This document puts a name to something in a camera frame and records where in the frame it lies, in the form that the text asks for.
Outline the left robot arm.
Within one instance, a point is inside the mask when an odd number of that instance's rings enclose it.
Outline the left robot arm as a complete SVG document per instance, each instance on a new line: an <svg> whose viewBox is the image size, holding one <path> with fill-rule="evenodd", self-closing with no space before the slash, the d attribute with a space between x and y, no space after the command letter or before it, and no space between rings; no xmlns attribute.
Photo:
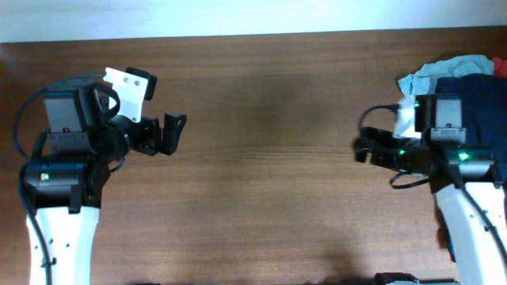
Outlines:
<svg viewBox="0 0 507 285"><path fill-rule="evenodd" d="M186 115L162 120L142 114L157 78L130 67L64 78L41 88L49 127L17 178L27 215L32 284L90 282L93 239L102 190L135 151L177 150Z"/></svg>

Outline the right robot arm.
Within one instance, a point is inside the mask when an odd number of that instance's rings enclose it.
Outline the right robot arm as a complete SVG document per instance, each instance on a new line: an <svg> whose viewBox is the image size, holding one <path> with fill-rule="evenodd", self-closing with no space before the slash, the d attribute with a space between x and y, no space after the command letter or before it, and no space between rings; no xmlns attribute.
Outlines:
<svg viewBox="0 0 507 285"><path fill-rule="evenodd" d="M357 162L429 184L456 263L457 284L506 282L506 206L496 155L465 145L462 100L457 94L419 95L407 104L419 138L397 136L358 121Z"/></svg>

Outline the navy blue shorts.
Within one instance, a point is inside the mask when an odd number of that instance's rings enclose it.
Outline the navy blue shorts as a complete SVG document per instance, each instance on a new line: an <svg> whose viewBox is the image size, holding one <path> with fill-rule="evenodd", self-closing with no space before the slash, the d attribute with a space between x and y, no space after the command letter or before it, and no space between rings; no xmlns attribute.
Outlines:
<svg viewBox="0 0 507 285"><path fill-rule="evenodd" d="M437 93L460 96L466 144L506 151L506 79L486 74L439 78Z"/></svg>

